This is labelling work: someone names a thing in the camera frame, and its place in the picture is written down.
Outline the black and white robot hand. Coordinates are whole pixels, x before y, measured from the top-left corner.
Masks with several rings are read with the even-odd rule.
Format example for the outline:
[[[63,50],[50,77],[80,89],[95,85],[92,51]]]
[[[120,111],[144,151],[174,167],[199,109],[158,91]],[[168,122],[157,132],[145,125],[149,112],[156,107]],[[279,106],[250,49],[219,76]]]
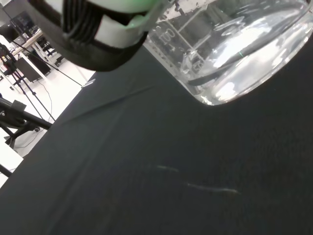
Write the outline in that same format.
[[[24,0],[26,12],[70,62],[112,71],[141,48],[168,0]]]

